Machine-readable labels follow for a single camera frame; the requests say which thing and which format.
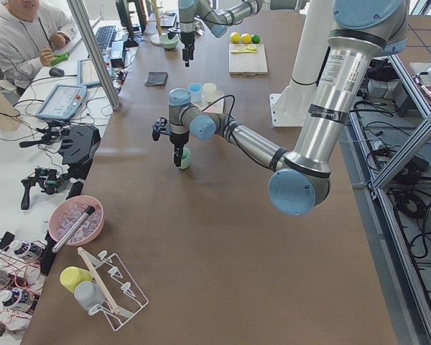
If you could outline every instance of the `black mouse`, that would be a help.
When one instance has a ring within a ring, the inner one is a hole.
[[[65,74],[64,70],[58,67],[51,68],[49,73],[52,77],[63,77]]]

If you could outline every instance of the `cutting board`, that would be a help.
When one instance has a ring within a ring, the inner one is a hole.
[[[228,70],[230,74],[242,75],[265,75],[268,74],[267,57],[265,55],[265,46],[256,45],[257,52],[231,53],[231,50],[237,50],[238,46],[230,44],[228,47]]]

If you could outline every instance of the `small leader robot arm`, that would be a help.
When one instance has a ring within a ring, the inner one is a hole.
[[[214,134],[274,171],[269,196],[282,212],[298,216],[321,203],[330,190],[329,159],[370,60],[401,51],[407,36],[407,0],[335,0],[330,53],[305,124],[293,151],[263,138],[231,115],[200,111],[184,89],[171,91],[169,121],[154,125],[154,139],[168,134],[180,166],[189,132],[201,140]]]
[[[184,44],[182,59],[189,67],[195,51],[195,18],[201,18],[217,38],[227,27],[259,13],[264,0],[243,0],[240,4],[216,13],[209,0],[179,0],[180,40]]]

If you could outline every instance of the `green bowl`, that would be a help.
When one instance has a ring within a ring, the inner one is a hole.
[[[167,34],[162,34],[159,37],[159,43],[164,49],[174,49],[179,43],[179,37],[175,35],[171,40],[167,38]]]

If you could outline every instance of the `lime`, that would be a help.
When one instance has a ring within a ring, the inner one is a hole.
[[[251,37],[252,43],[258,44],[260,43],[260,36],[258,36],[257,34],[253,34]]]
[[[232,32],[230,35],[230,42],[232,43],[238,43],[240,39],[239,32]]]
[[[249,43],[251,43],[251,35],[250,35],[250,34],[242,34],[242,35],[241,35],[241,41],[242,41],[245,45],[248,45]]]

